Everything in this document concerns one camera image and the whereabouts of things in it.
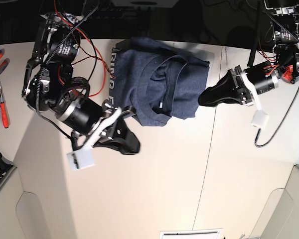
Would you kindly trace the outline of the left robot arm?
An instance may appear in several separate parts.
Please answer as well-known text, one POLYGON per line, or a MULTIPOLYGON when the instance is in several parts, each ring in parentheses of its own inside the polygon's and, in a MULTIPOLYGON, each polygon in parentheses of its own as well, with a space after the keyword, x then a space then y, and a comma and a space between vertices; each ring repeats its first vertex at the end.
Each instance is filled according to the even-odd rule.
POLYGON ((240 66, 227 71, 215 86, 198 98, 205 107, 221 103, 256 105, 259 95, 278 87, 279 80, 295 84, 299 80, 299 0, 259 0, 257 2, 256 36, 247 69, 240 66), (261 46, 261 14, 271 20, 273 56, 261 46))

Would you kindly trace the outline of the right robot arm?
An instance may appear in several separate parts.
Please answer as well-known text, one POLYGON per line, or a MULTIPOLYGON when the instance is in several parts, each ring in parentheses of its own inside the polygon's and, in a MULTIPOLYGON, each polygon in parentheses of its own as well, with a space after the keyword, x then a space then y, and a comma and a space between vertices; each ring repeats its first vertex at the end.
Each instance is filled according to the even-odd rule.
POLYGON ((80 26, 97 9, 97 2, 85 2, 82 18, 57 9, 45 15, 26 64, 21 95, 39 117, 51 111, 56 117, 53 126, 62 122, 71 128, 66 137, 74 151, 106 147, 134 155, 141 144, 124 119, 135 109, 116 107, 108 100, 97 104, 90 94, 89 79, 73 76, 81 39, 86 38, 80 26))

